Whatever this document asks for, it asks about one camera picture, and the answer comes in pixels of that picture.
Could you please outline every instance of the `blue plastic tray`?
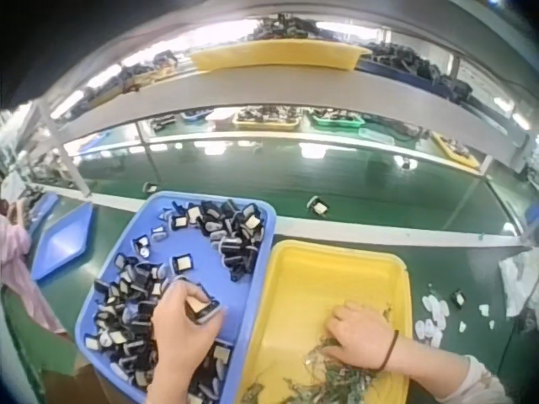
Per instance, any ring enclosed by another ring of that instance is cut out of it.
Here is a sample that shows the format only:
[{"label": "blue plastic tray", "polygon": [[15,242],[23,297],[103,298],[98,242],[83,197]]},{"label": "blue plastic tray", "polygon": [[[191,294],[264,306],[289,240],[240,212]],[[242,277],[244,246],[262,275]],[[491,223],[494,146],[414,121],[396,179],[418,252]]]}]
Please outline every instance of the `blue plastic tray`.
[{"label": "blue plastic tray", "polygon": [[[130,224],[112,248],[98,278],[105,282],[112,282],[116,279],[118,270],[114,266],[114,260],[117,253],[135,255],[131,241],[145,234],[150,236],[150,230],[153,227],[164,224],[158,219],[158,216],[163,212],[163,208],[171,208],[173,201],[186,206],[189,202],[199,204],[202,200],[211,200],[221,204],[227,199],[227,197],[221,196],[179,192],[159,192],[152,195],[131,219]],[[239,282],[233,283],[230,280],[228,270],[221,265],[219,253],[211,246],[209,239],[202,236],[199,229],[191,227],[169,233],[168,238],[160,242],[151,242],[151,255],[148,259],[151,263],[168,263],[171,256],[190,253],[195,268],[185,275],[193,281],[200,281],[208,293],[214,295],[227,308],[227,318],[218,335],[220,340],[235,346],[221,393],[221,403],[226,404],[233,402],[239,386],[243,362],[259,308],[259,299],[264,285],[276,223],[275,209],[269,204],[252,199],[233,199],[240,208],[255,203],[265,219],[264,240],[259,249],[258,260],[252,276],[243,276]],[[170,279],[173,277],[171,272],[169,271],[168,274]],[[87,349],[84,344],[84,334],[95,335],[97,333],[93,322],[93,316],[97,312],[97,299],[102,300],[102,296],[98,295],[92,287],[75,326],[77,346],[101,375],[132,400],[143,403],[146,393],[121,380],[111,371],[110,361],[105,355]]]},{"label": "blue plastic tray", "polygon": [[86,251],[93,206],[80,205],[49,227],[40,239],[32,279],[43,280]]},{"label": "blue plastic tray", "polygon": [[204,111],[199,112],[198,114],[195,114],[195,115],[191,115],[191,116],[186,115],[185,112],[182,112],[180,115],[181,115],[182,119],[185,122],[189,122],[189,123],[192,124],[194,122],[197,122],[197,121],[205,118],[206,116],[208,116],[212,112],[213,112],[213,109],[205,109]]},{"label": "blue plastic tray", "polygon": [[32,236],[35,229],[39,227],[41,222],[51,213],[52,208],[56,205],[60,198],[53,192],[46,192],[41,196],[40,200],[37,201],[37,204],[34,205],[34,208],[30,211],[31,223],[28,229],[28,233]]}]

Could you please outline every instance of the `white paper piece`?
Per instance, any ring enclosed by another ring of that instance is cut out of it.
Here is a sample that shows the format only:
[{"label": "white paper piece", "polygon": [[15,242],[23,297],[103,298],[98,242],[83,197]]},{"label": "white paper piece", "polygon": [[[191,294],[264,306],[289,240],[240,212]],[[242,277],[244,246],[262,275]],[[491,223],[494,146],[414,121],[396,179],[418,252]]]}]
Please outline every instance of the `white paper piece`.
[{"label": "white paper piece", "polygon": [[450,315],[449,305],[447,304],[445,300],[442,300],[440,302],[440,309],[441,309],[441,314],[443,314],[445,317],[449,317]]},{"label": "white paper piece", "polygon": [[488,305],[479,305],[479,311],[481,311],[481,316],[488,317],[489,310],[490,308]]},{"label": "white paper piece", "polygon": [[447,327],[447,322],[446,322],[446,317],[444,315],[438,316],[438,318],[436,319],[436,326],[441,331],[445,331]]},{"label": "white paper piece", "polygon": [[444,337],[444,333],[441,330],[436,329],[435,335],[432,337],[432,341],[430,341],[430,346],[434,348],[439,348],[441,345],[441,339]]},{"label": "white paper piece", "polygon": [[436,299],[433,295],[430,295],[429,296],[429,302],[430,302],[430,308],[432,309],[431,312],[432,312],[432,318],[436,321],[438,320],[441,316],[443,316],[441,314],[441,308],[440,308],[440,302],[438,301],[438,299]]},{"label": "white paper piece", "polygon": [[[506,315],[518,316],[539,277],[539,248],[501,261],[499,269],[504,281]],[[539,318],[539,288],[531,297],[529,307],[535,311],[536,318]]]},{"label": "white paper piece", "polygon": [[421,320],[415,323],[415,335],[417,335],[419,341],[424,340],[424,322]]},{"label": "white paper piece", "polygon": [[424,322],[424,335],[426,338],[432,338],[435,335],[435,324],[430,319]]},{"label": "white paper piece", "polygon": [[423,302],[423,306],[425,308],[425,310],[427,310],[428,312],[431,312],[432,311],[432,307],[430,307],[430,300],[429,300],[429,297],[428,296],[423,296],[421,298],[421,301]]}]

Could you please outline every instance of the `yellow plastic tray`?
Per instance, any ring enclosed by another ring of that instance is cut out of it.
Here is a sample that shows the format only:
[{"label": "yellow plastic tray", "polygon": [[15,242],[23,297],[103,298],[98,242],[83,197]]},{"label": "yellow plastic tray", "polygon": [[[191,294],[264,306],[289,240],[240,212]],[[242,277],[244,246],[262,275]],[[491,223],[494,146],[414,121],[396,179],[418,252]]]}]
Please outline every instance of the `yellow plastic tray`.
[{"label": "yellow plastic tray", "polygon": [[[269,260],[236,403],[255,381],[264,385],[259,404],[275,404],[291,394],[283,377],[310,383],[306,355],[326,335],[332,309],[346,300],[380,312],[390,306],[390,323],[412,337],[410,285],[400,258],[284,241]],[[408,378],[383,372],[367,391],[366,403],[401,404],[407,394]]]},{"label": "yellow plastic tray", "polygon": [[320,66],[352,71],[371,51],[324,40],[254,40],[201,50],[191,55],[199,71],[261,65]]},{"label": "yellow plastic tray", "polygon": [[470,167],[470,168],[479,167],[479,162],[474,156],[472,155],[470,155],[470,157],[459,156],[452,149],[448,147],[448,145],[444,142],[444,140],[441,138],[439,134],[433,133],[432,136],[435,138],[436,143],[438,143],[438,146],[441,147],[441,150],[444,151],[446,156],[448,156],[454,162],[458,162],[459,164],[462,164],[463,166]]},{"label": "yellow plastic tray", "polygon": [[292,131],[300,124],[302,121],[302,117],[300,116],[295,120],[294,122],[291,122],[290,124],[279,122],[243,122],[241,120],[237,119],[237,114],[234,116],[234,119],[232,120],[233,124],[241,130],[278,130],[278,131]]}]

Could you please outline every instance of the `pink sleeve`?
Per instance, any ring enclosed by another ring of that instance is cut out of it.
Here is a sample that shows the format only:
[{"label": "pink sleeve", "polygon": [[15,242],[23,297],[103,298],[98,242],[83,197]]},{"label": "pink sleeve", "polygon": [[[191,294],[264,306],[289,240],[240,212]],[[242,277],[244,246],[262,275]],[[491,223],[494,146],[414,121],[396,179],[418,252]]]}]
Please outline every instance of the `pink sleeve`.
[{"label": "pink sleeve", "polygon": [[30,249],[30,236],[21,225],[0,222],[0,263],[8,263],[14,258],[21,258]]}]

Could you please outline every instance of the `electronic component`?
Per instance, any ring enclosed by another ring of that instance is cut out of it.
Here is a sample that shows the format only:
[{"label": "electronic component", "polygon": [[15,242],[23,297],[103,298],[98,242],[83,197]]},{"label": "electronic component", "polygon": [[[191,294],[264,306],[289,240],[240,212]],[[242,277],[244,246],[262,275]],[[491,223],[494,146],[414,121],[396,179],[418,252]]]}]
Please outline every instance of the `electronic component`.
[{"label": "electronic component", "polygon": [[187,208],[187,216],[189,217],[189,224],[196,225],[198,218],[202,216],[202,211],[198,205],[189,204]]},{"label": "electronic component", "polygon": [[219,301],[208,296],[208,301],[200,301],[193,296],[185,299],[185,313],[191,321],[204,324],[210,320],[221,308]]},{"label": "electronic component", "polygon": [[144,194],[153,194],[157,191],[157,185],[155,183],[144,183],[142,185],[142,192]]},{"label": "electronic component", "polygon": [[181,275],[190,269],[193,269],[193,258],[191,254],[180,255],[170,258],[170,265],[174,270],[174,273]]},{"label": "electronic component", "polygon": [[95,279],[93,281],[93,288],[96,292],[102,293],[103,295],[107,295],[109,293],[109,284],[101,279]]},{"label": "electronic component", "polygon": [[451,294],[451,301],[456,306],[456,308],[460,310],[466,303],[466,296],[459,289],[459,290],[454,291]]},{"label": "electronic component", "polygon": [[171,215],[168,218],[168,228],[170,231],[184,229],[189,225],[189,220],[186,215]]},{"label": "electronic component", "polygon": [[121,252],[118,252],[115,258],[115,265],[118,269],[123,269],[125,267],[125,255]]},{"label": "electronic component", "polygon": [[324,203],[320,198],[317,196],[313,196],[308,202],[307,202],[307,208],[319,216],[325,216],[329,212],[329,205]]},{"label": "electronic component", "polygon": [[154,227],[152,229],[152,240],[154,242],[160,242],[168,237],[168,233],[164,226]]},{"label": "electronic component", "polygon": [[86,334],[84,336],[84,345],[86,346],[86,348],[92,349],[93,351],[101,350],[99,339],[93,335]]},{"label": "electronic component", "polygon": [[150,240],[147,236],[141,236],[133,240],[133,250],[143,258],[150,257]]}]

